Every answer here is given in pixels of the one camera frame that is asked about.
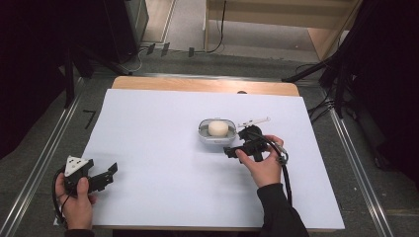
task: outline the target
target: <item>white paper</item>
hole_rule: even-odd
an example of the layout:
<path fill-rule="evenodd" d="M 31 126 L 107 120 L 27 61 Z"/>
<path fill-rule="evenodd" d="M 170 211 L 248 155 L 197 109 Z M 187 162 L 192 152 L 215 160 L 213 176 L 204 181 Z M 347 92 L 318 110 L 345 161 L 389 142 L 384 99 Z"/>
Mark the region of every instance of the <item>white paper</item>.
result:
<path fill-rule="evenodd" d="M 83 154 L 95 162 L 91 175 L 119 167 L 97 193 L 94 225 L 261 227 L 249 171 L 222 146 L 201 143 L 198 127 L 204 119 L 238 125 L 265 117 L 258 126 L 282 138 L 290 154 L 293 207 L 305 227 L 343 229 L 301 97 L 142 90 L 107 92 Z M 242 143 L 237 136 L 231 146 Z"/>

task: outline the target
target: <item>gray floor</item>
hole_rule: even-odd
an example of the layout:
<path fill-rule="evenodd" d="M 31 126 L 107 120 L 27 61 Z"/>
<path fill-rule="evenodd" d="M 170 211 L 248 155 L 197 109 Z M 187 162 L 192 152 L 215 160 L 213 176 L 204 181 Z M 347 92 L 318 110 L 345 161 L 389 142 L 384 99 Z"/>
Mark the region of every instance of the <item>gray floor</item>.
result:
<path fill-rule="evenodd" d="M 181 2 L 186 4 L 188 0 L 178 0 L 177 6 L 182 6 Z M 174 29 L 174 21 L 172 21 L 171 25 L 173 27 L 171 28 L 172 30 Z M 170 34 L 169 30 L 168 39 L 173 37 Z M 172 46 L 176 45 L 176 41 L 181 40 L 172 39 Z M 309 39 L 306 38 L 306 35 L 302 40 L 306 45 L 309 45 Z M 294 75 L 295 69 L 307 61 L 305 56 L 302 58 L 295 57 L 294 61 L 291 61 L 289 58 L 274 58 L 266 56 L 264 53 L 261 54 L 262 56 L 247 57 L 241 54 L 242 50 L 238 49 L 232 54 L 241 56 L 197 54 L 189 58 L 187 52 L 169 51 L 168 55 L 161 57 L 159 52 L 159 50 L 155 50 L 153 54 L 148 56 L 142 54 L 142 67 L 137 72 L 134 72 L 134 75 L 141 73 L 167 73 L 231 76 L 258 81 L 280 81 L 280 78 Z M 137 65 L 138 61 L 133 59 L 126 66 L 134 68 Z M 92 124 L 85 129 L 90 114 L 83 113 L 83 110 L 97 111 L 99 114 L 105 92 L 112 86 L 116 77 L 107 68 L 98 64 L 95 64 L 95 67 L 96 71 L 93 78 L 85 80 L 85 87 L 81 91 L 79 104 L 58 146 L 53 151 L 51 161 L 42 175 L 39 186 L 36 187 L 36 193 L 30 205 L 27 209 L 24 209 L 25 214 L 16 230 L 15 236 L 62 235 L 63 229 L 52 225 L 54 215 L 50 186 L 53 173 L 64 164 L 68 155 L 81 156 L 83 153 L 98 117 L 95 116 Z M 321 72 L 310 75 L 305 80 L 297 83 L 298 90 L 308 108 L 316 106 L 323 99 L 322 90 L 317 85 L 317 79 L 320 74 Z M 42 154 L 43 147 L 62 115 L 64 97 L 64 94 L 60 95 L 50 105 L 48 111 L 34 125 L 17 150 L 0 160 L 0 178 L 2 180 L 2 183 L 0 183 L 0 223 L 6 220 L 15 198 L 24 187 L 27 178 Z M 419 226 L 417 225 L 419 221 L 419 195 L 414 184 L 397 171 L 384 172 L 378 169 L 374 163 L 372 151 L 357 123 L 347 115 L 344 117 L 344 123 L 348 127 L 378 199 L 387 213 L 394 236 L 417 236 L 417 233 L 419 233 Z M 331 116 L 326 115 L 319 119 L 313 125 L 313 129 L 332 188 L 340 204 L 346 229 L 334 233 L 311 233 L 310 235 L 378 236 L 373 219 L 366 206 L 363 194 L 360 192 L 360 187 L 348 162 L 348 157 Z M 112 231 L 110 230 L 97 229 L 95 231 L 97 236 L 112 236 Z"/>

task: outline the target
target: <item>hand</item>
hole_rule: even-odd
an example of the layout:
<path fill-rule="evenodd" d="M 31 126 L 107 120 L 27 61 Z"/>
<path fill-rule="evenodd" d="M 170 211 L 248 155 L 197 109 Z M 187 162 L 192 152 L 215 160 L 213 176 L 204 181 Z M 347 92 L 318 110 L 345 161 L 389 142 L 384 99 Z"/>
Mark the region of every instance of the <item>hand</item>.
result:
<path fill-rule="evenodd" d="M 275 135 L 265 135 L 265 137 L 273 142 L 278 142 L 281 146 L 284 145 L 284 142 Z M 255 162 L 244 151 L 236 150 L 238 159 L 249 169 L 258 188 L 281 182 L 282 167 L 277 160 L 279 155 L 271 146 L 269 146 L 268 151 L 270 154 L 265 160 Z"/>
<path fill-rule="evenodd" d="M 92 229 L 92 204 L 96 202 L 96 197 L 88 196 L 88 191 L 89 182 L 83 177 L 77 183 L 77 197 L 68 197 L 65 194 L 64 174 L 58 175 L 55 193 L 61 205 L 67 200 L 62 211 L 67 220 L 68 229 Z"/>

